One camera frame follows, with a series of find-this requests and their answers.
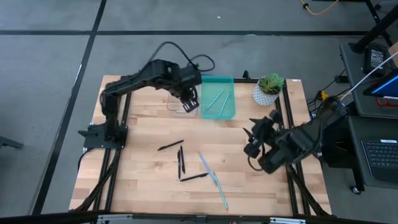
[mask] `black marker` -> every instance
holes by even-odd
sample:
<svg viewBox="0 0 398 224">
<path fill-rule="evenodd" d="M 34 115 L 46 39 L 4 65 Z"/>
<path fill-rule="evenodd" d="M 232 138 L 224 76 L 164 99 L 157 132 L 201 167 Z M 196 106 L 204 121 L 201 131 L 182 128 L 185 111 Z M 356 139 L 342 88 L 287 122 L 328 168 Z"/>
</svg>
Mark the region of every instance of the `black marker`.
<svg viewBox="0 0 398 224">
<path fill-rule="evenodd" d="M 184 153 L 182 152 L 182 146 L 180 146 L 180 151 L 181 151 L 181 168 L 182 172 L 185 174 Z"/>
<path fill-rule="evenodd" d="M 175 146 L 176 144 L 180 144 L 180 143 L 183 142 L 183 141 L 184 141 L 184 140 L 179 140 L 178 142 L 175 142 L 175 143 L 172 143 L 172 144 L 169 144 L 169 145 L 166 145 L 166 146 L 162 146 L 162 147 L 160 147 L 160 148 L 158 149 L 158 151 L 163 150 L 163 149 L 167 149 L 168 147 Z"/>
<path fill-rule="evenodd" d="M 187 181 L 187 180 L 192 180 L 192 179 L 195 179 L 195 178 L 198 178 L 198 177 L 206 177 L 208 174 L 209 174 L 209 173 L 194 175 L 194 176 L 192 176 L 192 177 L 187 177 L 187 178 L 185 178 L 185 179 L 181 179 L 180 182 L 184 182 L 184 181 Z"/>
<path fill-rule="evenodd" d="M 179 150 L 177 153 L 177 159 L 178 159 L 178 179 L 181 179 L 181 160 L 180 160 L 180 151 Z"/>
</svg>

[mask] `gray carpet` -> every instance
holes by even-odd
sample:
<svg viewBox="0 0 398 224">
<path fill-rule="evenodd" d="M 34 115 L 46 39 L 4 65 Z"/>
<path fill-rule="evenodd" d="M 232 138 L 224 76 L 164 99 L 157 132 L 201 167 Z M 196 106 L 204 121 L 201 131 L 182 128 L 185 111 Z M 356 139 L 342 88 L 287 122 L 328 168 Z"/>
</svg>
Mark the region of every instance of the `gray carpet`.
<svg viewBox="0 0 398 224">
<path fill-rule="evenodd" d="M 330 2 L 312 2 L 321 11 Z M 91 30 L 100 0 L 0 0 L 1 29 Z M 374 21 L 364 3 L 341 2 L 311 16 L 299 1 L 108 0 L 100 30 L 368 30 Z M 393 40 L 396 26 L 389 29 Z M 0 150 L 0 217 L 27 214 L 43 171 L 88 36 L 0 35 L 0 136 L 23 141 L 22 150 Z M 143 66 L 163 41 L 178 43 L 188 55 L 208 54 L 215 74 L 252 77 L 277 72 L 302 79 L 307 98 L 343 69 L 338 46 L 358 38 L 231 35 L 97 36 L 73 110 L 44 213 L 65 212 L 76 178 L 83 138 L 103 75 L 127 75 Z M 157 58 L 185 65 L 173 47 Z M 199 60 L 200 66 L 209 66 Z M 334 84 L 328 93 L 346 89 Z M 347 170 L 323 168 L 331 209 L 339 217 L 394 223 L 398 191 L 366 187 L 353 195 Z"/>
</svg>

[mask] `wooden tabletop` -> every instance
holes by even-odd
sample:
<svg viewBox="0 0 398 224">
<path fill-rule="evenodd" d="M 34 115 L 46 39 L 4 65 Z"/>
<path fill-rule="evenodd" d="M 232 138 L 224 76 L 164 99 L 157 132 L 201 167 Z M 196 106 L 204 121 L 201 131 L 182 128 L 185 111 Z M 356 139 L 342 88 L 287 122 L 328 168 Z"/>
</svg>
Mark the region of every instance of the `wooden tabletop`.
<svg viewBox="0 0 398 224">
<path fill-rule="evenodd" d="M 104 76 L 101 92 L 108 82 L 120 76 Z M 308 111 L 301 82 L 287 80 L 289 98 L 296 125 L 308 121 Z M 147 87 L 131 97 L 126 147 L 122 150 L 111 210 L 126 213 L 173 213 L 207 215 L 292 215 L 284 167 L 272 175 L 256 172 L 243 152 L 251 129 L 249 118 L 263 118 L 275 109 L 259 106 L 253 98 L 255 84 L 235 83 L 236 115 L 232 120 L 174 117 L 167 109 L 168 92 Z M 281 98 L 282 111 L 284 101 Z M 104 117 L 97 100 L 94 123 Z M 206 172 L 199 152 L 215 171 L 226 197 L 225 209 L 217 186 L 210 177 L 179 182 L 177 151 L 179 145 L 163 151 L 160 146 L 184 139 L 182 143 L 186 173 L 182 178 Z M 94 149 L 82 160 L 70 208 L 76 208 L 94 188 L 100 175 L 104 149 Z M 259 167 L 255 159 L 253 166 Z M 319 162 L 312 157 L 302 161 L 308 189 L 321 206 L 330 212 Z M 107 186 L 100 208 L 104 207 Z M 299 190 L 296 190 L 301 204 Z"/>
</svg>

